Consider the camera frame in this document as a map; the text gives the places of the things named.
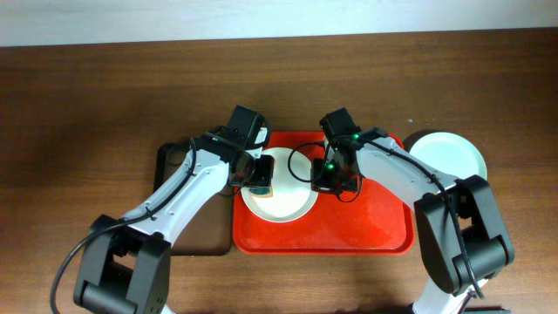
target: white plate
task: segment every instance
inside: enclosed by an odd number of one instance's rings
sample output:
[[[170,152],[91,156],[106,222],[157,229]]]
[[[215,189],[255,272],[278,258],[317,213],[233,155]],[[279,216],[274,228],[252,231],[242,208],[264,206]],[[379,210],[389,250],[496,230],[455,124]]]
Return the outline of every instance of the white plate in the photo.
[[[487,164],[477,147],[453,133],[430,133],[418,140],[409,153],[428,166],[460,179],[473,174],[487,178]]]
[[[287,160],[292,152],[290,148],[274,147],[262,154],[275,159],[273,178],[271,179],[272,196],[257,197],[248,188],[242,188],[242,199],[248,208],[263,220],[269,222],[292,222],[308,213],[317,200],[317,192],[312,191],[310,183],[295,179],[287,168]],[[311,162],[306,156],[296,152],[291,161],[293,172],[302,179],[310,178]]]

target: white bowl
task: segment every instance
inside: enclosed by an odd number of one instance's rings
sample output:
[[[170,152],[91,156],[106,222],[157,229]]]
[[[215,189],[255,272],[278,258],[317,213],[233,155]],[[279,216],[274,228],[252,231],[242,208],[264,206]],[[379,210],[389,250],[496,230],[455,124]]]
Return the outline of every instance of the white bowl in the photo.
[[[453,133],[430,133],[420,138],[409,154],[430,167],[465,179],[473,174],[487,178],[487,164],[477,147]]]

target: red tray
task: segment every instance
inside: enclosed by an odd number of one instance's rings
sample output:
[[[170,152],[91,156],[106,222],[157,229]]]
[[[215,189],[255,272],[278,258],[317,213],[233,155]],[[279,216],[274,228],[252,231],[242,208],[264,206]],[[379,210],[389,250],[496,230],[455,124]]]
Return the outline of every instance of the red tray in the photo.
[[[321,132],[273,132],[269,148],[295,148],[322,139]],[[321,147],[304,147],[301,153],[310,160],[323,158]],[[353,194],[341,196],[349,200]],[[351,203],[320,194],[306,215],[285,223],[264,221],[241,195],[235,197],[233,240],[249,254],[393,256],[409,250],[414,235],[411,210],[375,181],[364,180],[361,195]]]

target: wooden table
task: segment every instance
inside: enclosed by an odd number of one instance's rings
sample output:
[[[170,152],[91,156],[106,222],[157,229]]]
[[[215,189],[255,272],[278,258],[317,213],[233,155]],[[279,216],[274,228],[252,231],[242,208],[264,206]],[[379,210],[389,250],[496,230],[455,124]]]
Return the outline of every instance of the wooden table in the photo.
[[[558,309],[558,30],[0,49],[0,304],[45,313],[52,278],[100,214],[151,193],[158,146],[225,123],[317,130],[345,106],[401,138],[458,133],[488,165],[517,252],[484,289],[515,313]],[[63,313],[78,260],[58,292]],[[179,313],[321,313],[405,305],[426,281],[404,256],[176,257]]]

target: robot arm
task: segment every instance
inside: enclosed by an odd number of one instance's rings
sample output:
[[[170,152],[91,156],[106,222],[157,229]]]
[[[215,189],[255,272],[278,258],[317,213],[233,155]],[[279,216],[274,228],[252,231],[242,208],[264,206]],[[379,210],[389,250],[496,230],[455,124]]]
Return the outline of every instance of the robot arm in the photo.
[[[429,167],[385,131],[363,132],[344,108],[327,114],[320,125],[331,151],[326,149],[325,160],[313,161],[314,190],[354,192],[361,176],[378,182],[415,211],[430,279],[412,313],[458,313],[472,290],[480,292],[481,285],[514,260],[514,248],[484,179],[474,175],[460,180]],[[324,172],[325,168],[333,171]],[[472,226],[461,230],[458,216],[472,218]]]
[[[264,121],[260,114],[237,106],[227,126],[193,139],[179,169],[147,200],[120,221],[100,216],[91,227],[91,234],[100,235],[85,247],[74,303],[94,313],[172,313],[165,303],[171,248],[180,232],[227,184],[270,184],[273,158],[261,154],[271,132],[267,121],[267,128],[262,127]],[[119,222],[135,223],[115,229]],[[114,260],[127,254],[136,257],[133,270]],[[58,312],[55,304],[51,307]]]

